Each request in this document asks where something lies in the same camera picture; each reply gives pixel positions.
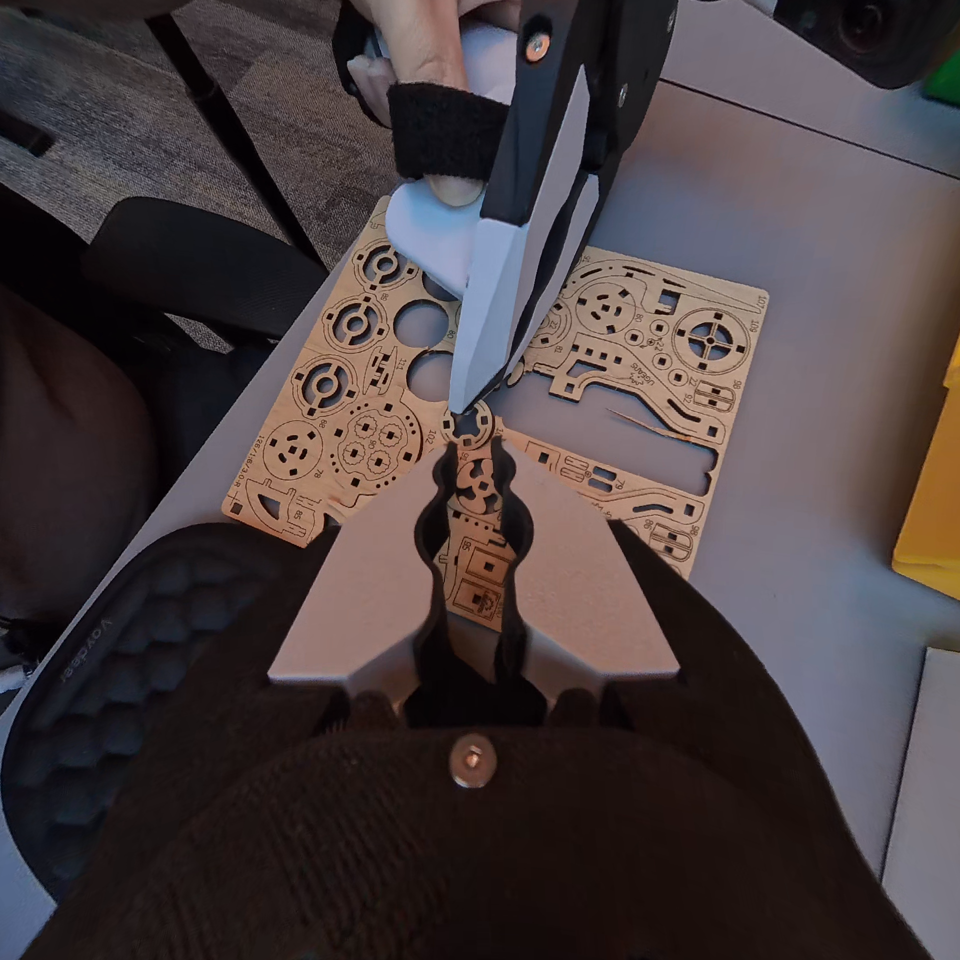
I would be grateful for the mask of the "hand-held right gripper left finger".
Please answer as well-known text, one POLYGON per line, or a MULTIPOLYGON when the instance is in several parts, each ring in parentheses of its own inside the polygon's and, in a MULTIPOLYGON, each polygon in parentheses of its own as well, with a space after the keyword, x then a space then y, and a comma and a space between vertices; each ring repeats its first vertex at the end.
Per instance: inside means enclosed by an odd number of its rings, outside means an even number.
POLYGON ((435 449, 339 528, 269 669, 276 685, 384 694, 399 707, 421 683, 428 639, 447 636, 443 576, 455 444, 435 449))

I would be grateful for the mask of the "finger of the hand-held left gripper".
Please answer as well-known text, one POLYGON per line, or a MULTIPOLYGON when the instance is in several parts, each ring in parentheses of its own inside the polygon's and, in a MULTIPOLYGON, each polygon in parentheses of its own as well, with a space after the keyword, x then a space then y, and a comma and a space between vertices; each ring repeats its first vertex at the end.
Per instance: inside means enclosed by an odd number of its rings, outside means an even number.
POLYGON ((532 337, 554 305, 570 270, 589 236, 599 202, 596 174, 577 174, 570 195, 558 211, 540 253, 532 291, 521 294, 522 311, 512 335, 507 361, 480 391, 480 399, 498 388, 520 360, 532 337))
POLYGON ((584 67, 559 128, 530 220, 522 225, 481 216, 455 342, 449 409, 464 412, 507 361, 522 306, 532 291, 546 235, 570 197, 584 150, 590 91, 584 67))

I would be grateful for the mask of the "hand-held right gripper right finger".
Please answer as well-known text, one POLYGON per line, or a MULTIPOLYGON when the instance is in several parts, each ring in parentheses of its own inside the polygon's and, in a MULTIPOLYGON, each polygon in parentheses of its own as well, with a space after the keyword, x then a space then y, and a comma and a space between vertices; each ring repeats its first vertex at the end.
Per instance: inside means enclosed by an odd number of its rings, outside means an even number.
POLYGON ((510 725, 540 725, 566 690, 676 677, 679 664, 594 506, 503 439, 491 443, 505 579, 497 693, 510 725))

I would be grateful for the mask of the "laser-cut wooden puzzle sheet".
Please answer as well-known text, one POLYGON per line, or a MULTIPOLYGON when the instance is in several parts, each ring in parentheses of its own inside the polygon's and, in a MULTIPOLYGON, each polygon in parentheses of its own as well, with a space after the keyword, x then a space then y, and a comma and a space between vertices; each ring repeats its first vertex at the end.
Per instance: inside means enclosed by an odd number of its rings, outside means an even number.
POLYGON ((378 200, 318 312, 222 512, 295 546, 392 489, 454 442, 451 537, 438 554, 450 612, 498 629, 514 552, 500 531, 491 439, 502 435, 690 576, 769 294, 595 246, 586 249, 505 385, 454 434, 412 387, 451 358, 460 305, 390 244, 378 200))

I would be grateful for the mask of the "grey desk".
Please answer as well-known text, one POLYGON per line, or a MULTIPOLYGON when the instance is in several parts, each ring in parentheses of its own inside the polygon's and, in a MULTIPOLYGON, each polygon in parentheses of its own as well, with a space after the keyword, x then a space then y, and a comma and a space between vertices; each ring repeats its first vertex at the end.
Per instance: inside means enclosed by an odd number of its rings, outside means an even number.
POLYGON ((882 870, 926 647, 890 568, 958 325, 958 180, 663 81, 594 234, 770 296, 691 581, 798 714, 882 870))
POLYGON ((942 174, 959 173, 958 109, 924 99, 915 87, 875 88, 742 2, 680 2, 663 77, 942 174))

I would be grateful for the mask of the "black wrist rest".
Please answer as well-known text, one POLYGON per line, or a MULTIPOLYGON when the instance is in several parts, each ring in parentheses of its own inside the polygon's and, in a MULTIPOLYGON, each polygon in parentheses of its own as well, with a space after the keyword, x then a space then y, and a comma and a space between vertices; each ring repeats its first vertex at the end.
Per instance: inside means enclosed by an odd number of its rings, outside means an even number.
POLYGON ((198 656, 319 558, 241 524, 189 526, 138 553, 59 643, 14 714, 2 759, 13 846, 55 904, 85 870, 129 766, 198 656))

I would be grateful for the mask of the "black metal leg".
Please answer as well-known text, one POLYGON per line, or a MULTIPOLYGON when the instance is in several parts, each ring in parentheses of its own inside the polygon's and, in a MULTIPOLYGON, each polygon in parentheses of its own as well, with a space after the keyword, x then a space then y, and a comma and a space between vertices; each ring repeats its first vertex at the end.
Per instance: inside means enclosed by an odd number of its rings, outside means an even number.
POLYGON ((328 274, 327 267, 264 165, 226 94, 210 77, 173 16, 164 13, 147 18, 145 23, 183 80, 198 112, 268 210, 273 222, 290 244, 328 274))

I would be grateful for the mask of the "person's dark shirt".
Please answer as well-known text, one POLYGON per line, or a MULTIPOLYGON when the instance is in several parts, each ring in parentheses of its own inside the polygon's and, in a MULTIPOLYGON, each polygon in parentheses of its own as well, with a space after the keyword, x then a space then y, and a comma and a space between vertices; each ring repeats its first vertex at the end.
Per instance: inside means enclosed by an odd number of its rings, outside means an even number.
POLYGON ((6 288, 1 354, 1 613, 68 620, 152 510, 152 426, 112 360, 6 288))

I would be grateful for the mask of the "yellow storage bin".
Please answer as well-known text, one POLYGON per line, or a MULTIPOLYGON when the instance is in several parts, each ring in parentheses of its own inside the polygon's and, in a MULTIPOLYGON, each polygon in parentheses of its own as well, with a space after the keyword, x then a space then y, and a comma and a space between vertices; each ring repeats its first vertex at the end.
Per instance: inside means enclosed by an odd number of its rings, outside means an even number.
POLYGON ((909 510, 894 546, 892 569, 959 598, 959 345, 946 370, 947 390, 909 510))

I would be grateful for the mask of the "white tray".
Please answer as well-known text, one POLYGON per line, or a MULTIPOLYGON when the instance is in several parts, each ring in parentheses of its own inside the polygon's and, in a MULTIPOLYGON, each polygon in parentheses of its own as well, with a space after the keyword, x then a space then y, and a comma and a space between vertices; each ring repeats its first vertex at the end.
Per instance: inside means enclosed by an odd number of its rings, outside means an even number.
POLYGON ((928 648, 883 885, 936 958, 959 956, 959 654, 928 648))

